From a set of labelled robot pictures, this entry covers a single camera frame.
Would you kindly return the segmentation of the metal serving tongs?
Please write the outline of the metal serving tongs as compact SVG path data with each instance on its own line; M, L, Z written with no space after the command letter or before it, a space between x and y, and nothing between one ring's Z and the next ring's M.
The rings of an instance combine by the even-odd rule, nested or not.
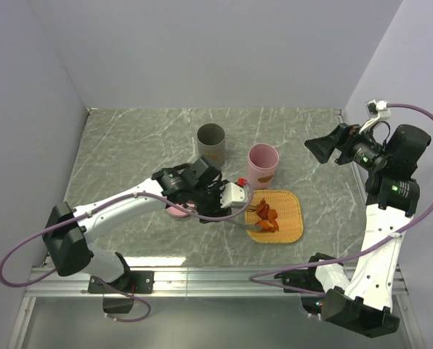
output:
M263 232L266 231L262 225L258 224L261 218L256 213L256 207L251 205L244 214L238 215L231 221L233 225L247 231Z

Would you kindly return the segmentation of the orange food piece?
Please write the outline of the orange food piece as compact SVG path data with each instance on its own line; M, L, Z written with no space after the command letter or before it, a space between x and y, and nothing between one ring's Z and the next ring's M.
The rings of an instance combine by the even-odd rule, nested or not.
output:
M271 232L274 233L277 229L275 226L270 225L268 222L264 220L260 220L256 223L257 229L262 232Z

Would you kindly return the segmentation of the orange chicken wing piece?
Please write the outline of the orange chicken wing piece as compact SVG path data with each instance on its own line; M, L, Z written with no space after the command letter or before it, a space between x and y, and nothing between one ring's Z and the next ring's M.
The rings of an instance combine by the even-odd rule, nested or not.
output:
M279 231L279 225L277 222L278 213L275 209L269 209L267 212L267 219L272 226L273 231Z

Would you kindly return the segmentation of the red food piece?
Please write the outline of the red food piece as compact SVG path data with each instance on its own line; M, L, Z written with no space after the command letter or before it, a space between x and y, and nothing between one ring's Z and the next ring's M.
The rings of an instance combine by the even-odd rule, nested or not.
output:
M256 206L256 213L262 220L267 220L270 211L270 205L263 198Z

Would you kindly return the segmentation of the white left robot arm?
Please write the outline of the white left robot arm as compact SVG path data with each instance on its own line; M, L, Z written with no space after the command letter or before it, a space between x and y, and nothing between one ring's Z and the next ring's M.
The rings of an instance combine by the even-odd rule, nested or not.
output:
M95 241L135 217L172 204L193 204L203 222L226 217L231 210L221 204L225 184L220 168L200 157L192 164L160 169L133 188L93 204L58 204L47 222L54 230L43 236L57 274L88 273L114 292L127 290L131 274L123 256L96 247Z

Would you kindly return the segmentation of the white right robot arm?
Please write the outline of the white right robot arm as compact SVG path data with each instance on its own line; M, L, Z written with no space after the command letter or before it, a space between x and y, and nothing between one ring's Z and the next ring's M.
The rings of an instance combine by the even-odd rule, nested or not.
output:
M362 132L358 125L347 124L305 141L321 164L339 151L336 164L354 162L368 172L363 255L353 276L346 277L342 262L320 253L311 258L318 265L304 274L310 289L325 292L322 320L368 338L398 330L400 320L392 314L392 285L405 235L399 228L416 213L420 188L412 175L430 142L425 131L407 124L399 125L384 143L376 142L372 129Z

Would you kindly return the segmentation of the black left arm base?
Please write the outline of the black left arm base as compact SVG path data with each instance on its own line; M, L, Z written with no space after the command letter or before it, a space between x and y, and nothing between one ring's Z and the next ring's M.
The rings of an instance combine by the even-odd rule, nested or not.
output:
M129 314L140 295L153 292L155 273L151 270L133 270L112 283L91 276L88 294L102 295L102 309L108 315Z

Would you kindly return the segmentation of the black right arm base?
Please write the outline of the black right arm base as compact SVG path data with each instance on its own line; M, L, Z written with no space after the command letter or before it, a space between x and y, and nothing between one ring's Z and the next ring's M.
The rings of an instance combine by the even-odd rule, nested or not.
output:
M312 271L303 269L276 273L274 279L279 279L285 286L307 289L319 293L325 292L321 283L315 278L315 269L312 269ZM300 300L303 309L308 315L321 316L323 297L308 294L307 296L301 296Z

